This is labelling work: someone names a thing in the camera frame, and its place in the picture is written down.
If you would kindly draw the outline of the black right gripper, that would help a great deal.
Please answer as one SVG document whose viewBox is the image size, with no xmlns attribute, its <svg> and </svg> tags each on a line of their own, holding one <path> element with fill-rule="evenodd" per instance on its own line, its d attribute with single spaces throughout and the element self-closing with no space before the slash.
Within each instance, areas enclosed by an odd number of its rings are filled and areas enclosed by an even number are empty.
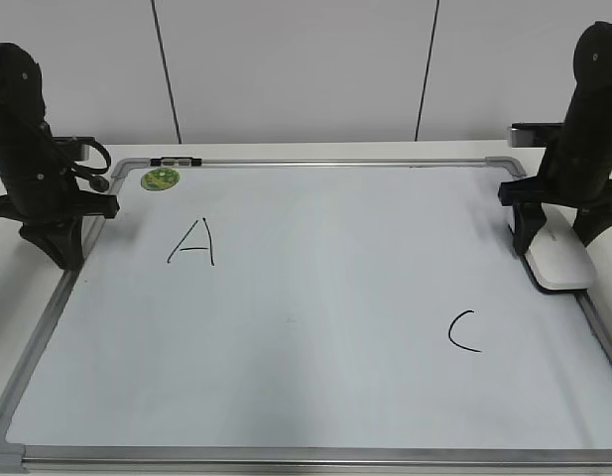
<svg viewBox="0 0 612 476">
<path fill-rule="evenodd" d="M 512 205 L 518 256 L 547 222 L 541 203 L 578 209 L 572 228 L 584 247 L 612 227 L 612 206 L 599 206 L 612 204 L 612 120 L 561 124 L 537 173 L 503 182 L 498 190 L 502 205 Z"/>
</svg>

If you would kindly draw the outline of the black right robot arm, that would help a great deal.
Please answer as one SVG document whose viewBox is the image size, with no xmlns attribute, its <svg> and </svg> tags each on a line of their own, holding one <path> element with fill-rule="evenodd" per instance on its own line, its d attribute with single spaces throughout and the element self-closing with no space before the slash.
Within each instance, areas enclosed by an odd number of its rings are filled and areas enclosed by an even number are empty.
<svg viewBox="0 0 612 476">
<path fill-rule="evenodd" d="M 547 218 L 545 204 L 573 208 L 572 229 L 584 246 L 612 227 L 612 24 L 596 22 L 573 54 L 576 81 L 560 123 L 515 123 L 519 147 L 545 149 L 538 172 L 501 183 L 500 202 L 513 210 L 513 247 L 524 255 Z"/>
</svg>

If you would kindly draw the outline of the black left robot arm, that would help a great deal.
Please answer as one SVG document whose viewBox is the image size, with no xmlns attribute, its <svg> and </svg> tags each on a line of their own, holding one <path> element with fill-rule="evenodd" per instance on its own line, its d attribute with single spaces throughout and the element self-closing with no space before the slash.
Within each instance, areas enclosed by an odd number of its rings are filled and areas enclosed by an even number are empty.
<svg viewBox="0 0 612 476">
<path fill-rule="evenodd" d="M 105 164 L 109 152 L 93 137 L 57 138 L 46 120 L 42 72 L 32 56 L 0 43 L 0 218 L 18 221 L 20 236 L 63 270 L 84 262 L 82 221 L 112 219 L 120 209 L 107 167 L 82 164 L 85 148 Z"/>
</svg>

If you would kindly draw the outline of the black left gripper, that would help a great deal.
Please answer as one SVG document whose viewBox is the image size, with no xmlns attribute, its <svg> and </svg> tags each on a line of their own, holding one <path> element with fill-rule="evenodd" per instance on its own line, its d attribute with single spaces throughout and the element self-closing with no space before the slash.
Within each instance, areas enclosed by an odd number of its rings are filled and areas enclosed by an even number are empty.
<svg viewBox="0 0 612 476">
<path fill-rule="evenodd" d="M 94 138 L 89 160 L 72 160 L 49 130 L 0 116 L 0 218 L 24 223 L 20 236 L 46 253 L 62 270 L 79 270 L 83 216 L 111 219 L 118 200 L 104 177 L 111 155 Z"/>
</svg>

